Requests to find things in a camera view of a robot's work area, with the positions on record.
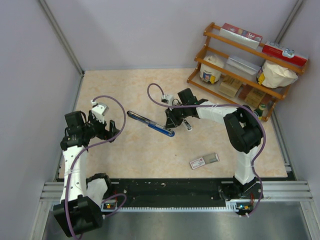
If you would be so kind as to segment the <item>red white staple box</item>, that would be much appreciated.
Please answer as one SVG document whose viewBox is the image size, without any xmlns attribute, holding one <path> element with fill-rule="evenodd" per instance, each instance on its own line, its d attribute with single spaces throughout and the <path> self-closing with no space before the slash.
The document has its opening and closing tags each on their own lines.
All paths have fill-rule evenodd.
<svg viewBox="0 0 320 240">
<path fill-rule="evenodd" d="M 197 168 L 200 168 L 202 166 L 208 165 L 208 164 L 212 164 L 215 162 L 219 162 L 219 156 L 217 153 L 210 153 L 207 155 L 204 155 L 200 158 L 197 158 L 195 160 L 192 160 L 189 164 L 192 170 L 195 170 Z"/>
</svg>

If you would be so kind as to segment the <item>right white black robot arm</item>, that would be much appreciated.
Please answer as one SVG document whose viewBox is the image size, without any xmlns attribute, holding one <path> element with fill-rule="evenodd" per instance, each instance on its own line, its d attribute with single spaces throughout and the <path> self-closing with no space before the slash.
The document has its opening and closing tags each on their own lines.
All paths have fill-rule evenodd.
<svg viewBox="0 0 320 240">
<path fill-rule="evenodd" d="M 248 106 L 237 104 L 217 106 L 207 99 L 197 99 L 190 88 L 178 93 L 180 102 L 175 105 L 174 97 L 164 94 L 161 101 L 168 104 L 165 110 L 165 127 L 172 129 L 180 126 L 187 117 L 211 120 L 225 125 L 231 145 L 237 152 L 236 169 L 231 187 L 219 188 L 225 200 L 245 198 L 252 191 L 258 177 L 254 170 L 254 160 L 263 138 L 263 130 Z"/>
</svg>

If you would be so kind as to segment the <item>blue metal stapler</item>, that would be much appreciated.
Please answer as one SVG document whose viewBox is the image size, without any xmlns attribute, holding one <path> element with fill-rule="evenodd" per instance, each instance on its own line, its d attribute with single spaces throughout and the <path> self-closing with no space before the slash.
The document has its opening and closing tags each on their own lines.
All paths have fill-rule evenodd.
<svg viewBox="0 0 320 240">
<path fill-rule="evenodd" d="M 149 128 L 153 129 L 153 130 L 156 130 L 157 132 L 160 132 L 168 137 L 174 137 L 175 136 L 175 132 L 169 128 L 166 128 L 164 127 L 163 125 L 160 125 L 159 123 L 157 122 L 154 122 L 142 115 L 139 115 L 133 111 L 130 111 L 128 110 L 127 112 L 127 115 L 134 119 L 134 120 L 137 120 L 139 122 L 142 122 L 144 124 L 146 124 Z"/>
</svg>

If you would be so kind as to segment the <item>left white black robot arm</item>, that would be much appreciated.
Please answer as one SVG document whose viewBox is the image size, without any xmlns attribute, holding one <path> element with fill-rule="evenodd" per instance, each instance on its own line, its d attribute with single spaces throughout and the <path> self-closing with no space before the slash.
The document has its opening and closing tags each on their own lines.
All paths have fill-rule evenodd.
<svg viewBox="0 0 320 240">
<path fill-rule="evenodd" d="M 64 183 L 59 204 L 53 207 L 53 215 L 69 238 L 102 226 L 101 205 L 114 191 L 106 173 L 86 177 L 87 156 L 91 139 L 113 140 L 119 132 L 115 122 L 105 121 L 104 110 L 90 110 L 84 120 L 82 111 L 65 115 L 67 127 L 60 143 L 64 158 Z"/>
</svg>

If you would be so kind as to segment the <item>small white stapler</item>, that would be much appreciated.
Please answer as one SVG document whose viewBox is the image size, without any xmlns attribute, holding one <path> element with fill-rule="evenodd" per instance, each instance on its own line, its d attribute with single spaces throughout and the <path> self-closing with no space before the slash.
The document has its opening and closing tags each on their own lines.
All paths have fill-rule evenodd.
<svg viewBox="0 0 320 240">
<path fill-rule="evenodd" d="M 193 130 L 192 126 L 189 124 L 189 122 L 188 122 L 186 119 L 184 119 L 184 120 L 182 121 L 182 124 L 183 124 L 183 126 L 186 128 L 186 130 L 187 130 L 188 132 L 190 132 L 190 131 Z"/>
</svg>

